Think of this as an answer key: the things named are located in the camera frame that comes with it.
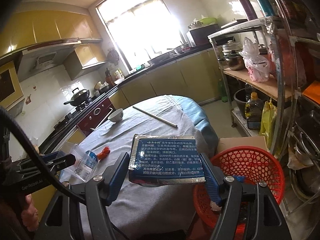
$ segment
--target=yellow plastic bag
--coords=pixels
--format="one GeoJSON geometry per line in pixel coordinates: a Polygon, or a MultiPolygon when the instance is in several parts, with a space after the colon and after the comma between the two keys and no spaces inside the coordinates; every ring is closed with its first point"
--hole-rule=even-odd
{"type": "Polygon", "coordinates": [[[272,100],[265,102],[262,110],[261,127],[259,135],[263,135],[266,140],[267,148],[270,150],[273,131],[276,122],[277,108],[273,105],[272,100]]]}

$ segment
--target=black countertop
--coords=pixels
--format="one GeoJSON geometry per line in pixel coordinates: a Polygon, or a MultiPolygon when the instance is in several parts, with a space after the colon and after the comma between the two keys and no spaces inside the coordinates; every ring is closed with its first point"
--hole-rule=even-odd
{"type": "Polygon", "coordinates": [[[89,113],[91,112],[101,101],[104,99],[111,97],[113,94],[115,94],[119,88],[123,87],[125,84],[130,82],[131,80],[134,80],[135,78],[157,68],[160,66],[163,66],[167,63],[173,62],[177,59],[195,54],[197,52],[201,52],[207,49],[212,48],[212,46],[201,46],[200,48],[193,49],[187,53],[180,54],[178,56],[169,58],[167,60],[164,60],[158,64],[154,64],[150,67],[144,68],[141,71],[135,72],[134,74],[131,74],[127,78],[125,78],[119,85],[114,86],[111,88],[108,92],[100,95],[98,98],[96,98],[94,101],[92,101],[84,110],[82,110],[78,115],[76,115],[72,120],[70,120],[67,125],[60,131],[53,131],[46,140],[39,146],[39,151],[42,154],[49,154],[51,153],[57,145],[65,138],[65,136],[89,113]]]}

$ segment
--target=cardboard box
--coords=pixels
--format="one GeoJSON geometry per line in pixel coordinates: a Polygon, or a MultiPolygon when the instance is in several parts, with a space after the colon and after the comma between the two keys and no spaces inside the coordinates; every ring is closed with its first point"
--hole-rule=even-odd
{"type": "Polygon", "coordinates": [[[220,138],[217,153],[236,146],[254,146],[268,151],[263,136],[239,137],[239,138],[220,138]]]}

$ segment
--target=oil bottle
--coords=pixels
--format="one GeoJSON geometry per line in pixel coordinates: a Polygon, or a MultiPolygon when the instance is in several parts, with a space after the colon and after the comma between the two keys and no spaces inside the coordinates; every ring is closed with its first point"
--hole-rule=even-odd
{"type": "Polygon", "coordinates": [[[249,129],[260,129],[263,110],[263,101],[258,98],[256,92],[251,93],[251,98],[247,101],[244,108],[247,126],[249,129]]]}

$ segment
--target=blue toothpaste box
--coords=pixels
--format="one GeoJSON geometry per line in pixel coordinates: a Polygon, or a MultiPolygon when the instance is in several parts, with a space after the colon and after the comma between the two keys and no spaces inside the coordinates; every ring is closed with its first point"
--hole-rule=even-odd
{"type": "Polygon", "coordinates": [[[147,187],[204,182],[195,137],[135,135],[129,181],[147,187]]]}

